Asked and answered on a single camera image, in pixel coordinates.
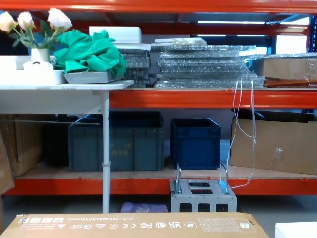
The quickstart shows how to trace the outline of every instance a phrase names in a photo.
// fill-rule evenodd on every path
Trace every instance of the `flower vase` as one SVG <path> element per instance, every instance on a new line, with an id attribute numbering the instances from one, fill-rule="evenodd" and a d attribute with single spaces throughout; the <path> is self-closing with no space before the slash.
<path id="1" fill-rule="evenodd" d="M 50 60 L 50 52 L 47 48 L 44 49 L 31 49 L 31 62 L 48 62 L 51 63 Z"/>

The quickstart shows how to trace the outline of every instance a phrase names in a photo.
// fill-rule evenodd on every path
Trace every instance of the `white box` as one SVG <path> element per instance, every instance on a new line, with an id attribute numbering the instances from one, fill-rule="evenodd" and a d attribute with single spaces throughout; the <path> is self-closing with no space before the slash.
<path id="1" fill-rule="evenodd" d="M 316 237 L 317 222 L 276 223 L 275 238 Z"/>
<path id="2" fill-rule="evenodd" d="M 117 26 L 90 26 L 89 35 L 103 30 L 108 31 L 109 36 L 115 39 L 116 43 L 141 43 L 142 34 L 139 27 L 117 27 Z"/>

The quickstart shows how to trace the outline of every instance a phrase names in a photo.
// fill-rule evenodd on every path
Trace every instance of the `gray tray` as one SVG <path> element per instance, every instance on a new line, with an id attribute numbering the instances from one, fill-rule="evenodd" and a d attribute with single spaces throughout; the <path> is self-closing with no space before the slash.
<path id="1" fill-rule="evenodd" d="M 64 74 L 69 84 L 96 84 L 110 83 L 123 79 L 124 77 L 113 77 L 110 72 L 83 72 Z"/>

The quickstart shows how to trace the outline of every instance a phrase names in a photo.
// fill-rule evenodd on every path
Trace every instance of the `metal shelving rack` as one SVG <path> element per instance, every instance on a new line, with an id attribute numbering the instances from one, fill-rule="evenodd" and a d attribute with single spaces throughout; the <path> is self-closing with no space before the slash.
<path id="1" fill-rule="evenodd" d="M 47 17 L 44 11 L 56 7 L 70 14 L 75 28 L 87 31 L 90 25 L 140 26 L 144 34 L 280 34 L 306 35 L 308 26 L 281 25 L 282 21 L 317 15 L 315 0 L 162 0 L 153 4 L 148 0 L 2 0 L 0 9 L 30 10 L 38 20 Z M 90 14 L 83 18 L 81 12 Z M 197 24 L 198 20 L 221 17 L 239 21 L 267 22 L 256 24 Z M 243 91 L 241 107 L 250 107 L 250 91 Z M 311 89 L 266 89 L 255 91 L 255 107 L 261 109 L 314 109 L 317 91 Z M 231 89 L 209 90 L 123 90 L 110 92 L 111 108 L 199 108 L 230 109 L 233 103 Z M 236 176 L 229 178 L 230 186 L 244 184 L 248 171 L 235 168 Z M 189 171 L 186 178 L 214 179 L 212 172 Z M 317 194 L 317 176 L 283 172 L 257 171 L 251 183 L 235 190 L 237 195 L 295 195 Z M 166 194 L 174 171 L 147 173 L 111 173 L 111 194 Z M 35 168 L 15 179 L 16 187 L 7 195 L 79 195 L 101 194 L 101 173 L 78 174 Z"/>

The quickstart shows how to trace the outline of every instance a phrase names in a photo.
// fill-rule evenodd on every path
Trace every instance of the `green cloth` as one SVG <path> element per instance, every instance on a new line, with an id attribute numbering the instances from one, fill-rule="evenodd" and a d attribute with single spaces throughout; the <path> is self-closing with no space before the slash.
<path id="1" fill-rule="evenodd" d="M 60 34 L 58 40 L 66 48 L 54 52 L 56 69 L 64 70 L 64 73 L 109 71 L 113 76 L 124 76 L 124 57 L 107 31 L 89 36 L 72 30 Z"/>

